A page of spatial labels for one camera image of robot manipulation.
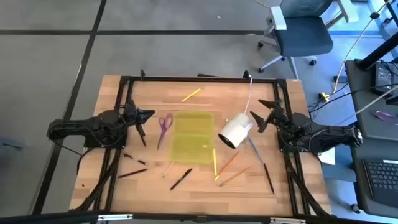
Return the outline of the thin natural wood pencil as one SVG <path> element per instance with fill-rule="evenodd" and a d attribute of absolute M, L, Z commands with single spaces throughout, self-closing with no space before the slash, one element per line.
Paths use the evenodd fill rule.
<path fill-rule="evenodd" d="M 162 179 L 164 179 L 167 176 L 167 174 L 169 173 L 169 171 L 171 170 L 171 168 L 173 167 L 174 164 L 175 164 L 174 161 L 171 162 L 171 164 L 168 166 L 167 170 L 163 173 Z"/>

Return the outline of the orange pencil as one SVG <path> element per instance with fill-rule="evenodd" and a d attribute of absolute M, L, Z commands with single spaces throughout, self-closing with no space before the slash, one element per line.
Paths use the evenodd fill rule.
<path fill-rule="evenodd" d="M 232 164 L 232 162 L 240 155 L 240 152 L 237 152 L 225 165 L 224 167 L 218 172 L 215 177 L 215 180 L 218 180 L 222 173 Z"/>

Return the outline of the blue pen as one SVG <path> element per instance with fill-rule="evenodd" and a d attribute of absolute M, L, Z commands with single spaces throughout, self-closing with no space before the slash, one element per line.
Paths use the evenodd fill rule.
<path fill-rule="evenodd" d="M 251 137 L 248 136 L 247 139 L 248 139 L 248 141 L 250 142 L 250 144 L 251 144 L 251 146 L 252 146 L 254 152 L 256 153 L 256 156 L 258 157 L 258 159 L 260 160 L 260 162 L 263 164 L 263 163 L 264 163 L 264 160 L 262 159 L 262 157 L 261 157 L 259 151 L 257 150 L 256 145 L 255 145 L 254 142 L 252 141 Z"/>

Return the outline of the yellow pen with cap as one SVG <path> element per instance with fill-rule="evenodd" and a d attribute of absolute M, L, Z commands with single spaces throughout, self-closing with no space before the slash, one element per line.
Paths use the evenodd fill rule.
<path fill-rule="evenodd" d="M 216 161 L 216 150 L 215 150 L 215 148 L 212 149 L 212 159 L 213 159 L 213 170 L 214 170 L 214 181 L 215 181 L 218 178 L 217 161 Z"/>

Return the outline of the yellow highlighter marker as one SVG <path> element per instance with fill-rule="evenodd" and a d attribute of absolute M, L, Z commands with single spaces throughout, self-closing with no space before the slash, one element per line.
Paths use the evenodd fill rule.
<path fill-rule="evenodd" d="M 190 93 L 188 96 L 186 96 L 181 102 L 184 103 L 186 102 L 188 99 L 190 99 L 191 97 L 193 97 L 194 95 L 196 95 L 197 93 L 199 93 L 201 91 L 200 88 L 196 89 L 195 91 L 193 91 L 192 93 Z"/>

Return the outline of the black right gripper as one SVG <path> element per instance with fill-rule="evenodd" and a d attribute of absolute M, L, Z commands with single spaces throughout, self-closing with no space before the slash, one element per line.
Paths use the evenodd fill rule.
<path fill-rule="evenodd" d="M 268 123 L 273 124 L 278 128 L 292 127 L 291 120 L 287 117 L 287 115 L 285 114 L 285 109 L 283 109 L 281 106 L 282 100 L 266 101 L 258 99 L 258 102 L 260 102 L 265 107 L 272 109 L 268 118 L 262 118 L 259 115 L 257 115 L 255 112 L 250 111 L 250 114 L 254 118 L 257 127 L 259 128 L 258 129 L 259 133 L 263 133 L 266 130 Z"/>

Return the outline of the black keyboard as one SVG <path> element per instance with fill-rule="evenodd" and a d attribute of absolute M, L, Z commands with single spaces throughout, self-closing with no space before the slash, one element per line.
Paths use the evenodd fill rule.
<path fill-rule="evenodd" d="M 398 208 L 398 161 L 365 159 L 363 167 L 373 200 Z"/>

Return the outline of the dark blue office chair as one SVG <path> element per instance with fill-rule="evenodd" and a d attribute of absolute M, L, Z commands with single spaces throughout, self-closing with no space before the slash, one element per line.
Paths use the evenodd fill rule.
<path fill-rule="evenodd" d="M 279 55 L 258 68 L 265 68 L 279 60 L 287 60 L 298 78 L 294 58 L 307 58 L 314 66 L 317 55 L 327 54 L 333 48 L 329 28 L 340 19 L 347 23 L 359 21 L 351 0 L 282 0 L 279 6 L 263 5 L 269 10 L 264 36 L 275 42 L 260 40 L 257 48 L 264 45 L 279 51 Z"/>

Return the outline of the black aluminium table frame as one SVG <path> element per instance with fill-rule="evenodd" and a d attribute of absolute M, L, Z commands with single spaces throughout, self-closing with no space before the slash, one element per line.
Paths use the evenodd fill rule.
<path fill-rule="evenodd" d="M 201 91 L 181 101 L 190 93 Z M 220 138 L 214 139 L 217 165 L 222 167 L 237 152 L 240 155 L 216 181 L 210 164 L 175 163 L 167 176 L 163 173 L 171 164 L 169 159 L 173 131 L 168 131 L 165 141 L 157 150 L 160 135 L 158 118 L 177 111 L 209 111 L 215 117 L 215 131 L 219 131 L 227 119 L 249 107 L 262 116 L 267 110 L 258 99 L 273 100 L 281 97 L 293 104 L 296 112 L 305 110 L 303 87 L 298 80 L 260 79 L 250 82 L 243 78 L 214 77 L 145 77 L 134 78 L 131 88 L 135 104 L 146 110 L 155 110 L 144 126 L 146 146 L 135 128 L 131 128 L 125 150 L 145 160 L 148 167 L 122 158 L 113 185 L 111 210 L 131 213 L 134 218 L 161 220 L 191 220 L 206 222 L 265 222 L 270 217 L 291 217 L 290 200 L 284 156 L 279 150 L 276 129 L 269 127 L 263 133 L 250 132 L 252 141 L 264 160 L 275 194 L 271 192 L 263 164 L 250 142 L 234 150 Z M 231 176 L 251 168 L 226 185 L 219 184 Z M 169 190 L 188 170 L 191 173 Z M 146 172 L 119 179 L 119 175 L 141 169 Z"/>

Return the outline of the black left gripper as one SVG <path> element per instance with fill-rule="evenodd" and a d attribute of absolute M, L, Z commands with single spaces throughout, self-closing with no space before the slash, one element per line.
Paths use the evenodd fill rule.
<path fill-rule="evenodd" d="M 155 110 L 137 109 L 132 99 L 127 100 L 124 105 L 123 118 L 127 126 L 136 126 L 137 132 L 144 146 L 146 146 L 145 132 L 142 124 L 155 114 Z"/>

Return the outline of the purple scissors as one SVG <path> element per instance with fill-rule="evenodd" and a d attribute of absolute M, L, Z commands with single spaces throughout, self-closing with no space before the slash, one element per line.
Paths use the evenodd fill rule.
<path fill-rule="evenodd" d="M 173 115 L 171 113 L 167 114 L 165 117 L 159 118 L 161 134 L 157 143 L 157 150 L 160 149 L 165 134 L 167 130 L 171 127 L 172 123 L 173 123 Z"/>

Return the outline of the cream pencil pink eraser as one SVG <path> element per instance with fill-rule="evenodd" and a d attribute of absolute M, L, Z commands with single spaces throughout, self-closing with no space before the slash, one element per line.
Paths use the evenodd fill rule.
<path fill-rule="evenodd" d="M 248 171 L 251 168 L 251 166 L 246 167 L 245 169 L 241 170 L 240 172 L 236 173 L 235 175 L 231 176 L 230 178 L 228 178 L 227 180 L 223 181 L 222 183 L 219 184 L 219 187 L 222 187 L 224 185 L 226 185 L 227 183 L 231 182 L 232 180 L 234 180 L 235 178 L 239 177 L 240 175 L 242 175 L 243 173 L 245 173 L 246 171 Z"/>

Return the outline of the dark grey desk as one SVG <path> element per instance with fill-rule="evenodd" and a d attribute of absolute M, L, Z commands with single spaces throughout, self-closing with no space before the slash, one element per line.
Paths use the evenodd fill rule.
<path fill-rule="evenodd" d="M 387 159 L 398 161 L 398 105 L 388 105 L 370 88 L 373 71 L 360 70 L 357 61 L 345 62 L 346 75 L 352 91 L 356 124 L 363 135 L 363 145 L 353 147 L 356 182 L 354 189 L 359 209 L 370 215 L 398 218 L 398 208 L 378 203 L 371 197 L 363 160 Z"/>

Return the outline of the white paper sheet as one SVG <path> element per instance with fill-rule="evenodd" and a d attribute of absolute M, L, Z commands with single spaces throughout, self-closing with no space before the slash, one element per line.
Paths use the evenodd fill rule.
<path fill-rule="evenodd" d="M 333 147 L 325 152 L 319 153 L 318 158 L 322 163 L 335 165 L 335 148 Z"/>

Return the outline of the yellow translucent supply box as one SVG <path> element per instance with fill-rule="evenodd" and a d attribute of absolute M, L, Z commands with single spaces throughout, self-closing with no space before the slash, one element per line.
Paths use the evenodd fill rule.
<path fill-rule="evenodd" d="M 213 160 L 213 137 L 213 113 L 206 111 L 175 113 L 170 160 L 195 164 L 211 163 Z"/>

